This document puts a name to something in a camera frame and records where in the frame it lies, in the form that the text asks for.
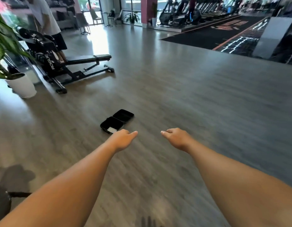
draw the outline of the rogue logo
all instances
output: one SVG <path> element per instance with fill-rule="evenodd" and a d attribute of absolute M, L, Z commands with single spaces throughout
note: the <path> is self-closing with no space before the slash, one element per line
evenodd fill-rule
<path fill-rule="evenodd" d="M 52 63 L 52 61 L 50 60 L 49 56 L 48 56 L 47 54 L 45 54 L 45 57 L 46 57 L 46 59 L 47 59 L 49 65 L 50 65 L 51 69 L 54 70 L 55 68 L 53 67 L 53 63 Z"/>

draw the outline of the chair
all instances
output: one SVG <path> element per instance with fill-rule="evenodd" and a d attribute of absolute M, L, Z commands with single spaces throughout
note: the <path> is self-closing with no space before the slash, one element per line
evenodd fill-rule
<path fill-rule="evenodd" d="M 108 17 L 108 19 L 113 20 L 113 22 L 114 22 L 114 26 L 117 26 L 117 20 L 120 20 L 120 21 L 123 22 L 123 19 L 122 19 L 122 13 L 123 13 L 123 10 L 121 10 L 119 16 Z"/>
<path fill-rule="evenodd" d="M 0 220 L 10 212 L 12 204 L 11 198 L 27 198 L 29 195 L 31 195 L 31 193 L 7 192 L 3 187 L 0 186 Z"/>
<path fill-rule="evenodd" d="M 101 20 L 102 22 L 102 18 L 98 17 L 94 9 L 90 9 L 90 14 L 91 14 L 92 19 L 95 20 L 97 24 L 98 24 L 98 20 Z"/>
<path fill-rule="evenodd" d="M 79 14 L 76 14 L 75 16 L 77 19 L 78 28 L 80 29 L 80 33 L 82 35 L 90 34 L 89 24 L 87 23 L 84 14 L 79 13 Z"/>

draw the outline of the white card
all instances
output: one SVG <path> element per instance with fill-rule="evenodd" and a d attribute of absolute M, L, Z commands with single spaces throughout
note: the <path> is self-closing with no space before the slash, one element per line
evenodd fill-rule
<path fill-rule="evenodd" d="M 112 127 L 109 127 L 107 130 L 111 133 L 115 133 L 117 131 L 117 129 L 114 129 Z"/>

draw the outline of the black shorts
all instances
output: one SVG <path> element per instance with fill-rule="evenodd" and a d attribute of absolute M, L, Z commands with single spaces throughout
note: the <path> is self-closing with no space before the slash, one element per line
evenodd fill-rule
<path fill-rule="evenodd" d="M 58 51 L 61 51 L 61 50 L 66 50 L 67 49 L 67 46 L 65 44 L 65 41 L 61 35 L 61 33 L 58 33 L 58 34 L 55 34 L 55 35 L 52 35 L 52 37 L 54 38 L 55 40 L 55 43 L 57 45 L 57 50 Z"/>

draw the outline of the hand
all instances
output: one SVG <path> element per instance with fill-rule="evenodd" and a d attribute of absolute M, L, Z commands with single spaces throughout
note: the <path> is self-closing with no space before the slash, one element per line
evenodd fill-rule
<path fill-rule="evenodd" d="M 186 151 L 186 147 L 191 141 L 193 141 L 193 138 L 186 131 L 179 128 L 171 128 L 167 131 L 161 131 L 161 134 L 172 146 L 182 151 Z"/>
<path fill-rule="evenodd" d="M 115 152 L 119 152 L 128 147 L 131 141 L 137 136 L 137 131 L 129 133 L 128 130 L 122 129 L 112 134 L 105 144 L 111 146 Z"/>

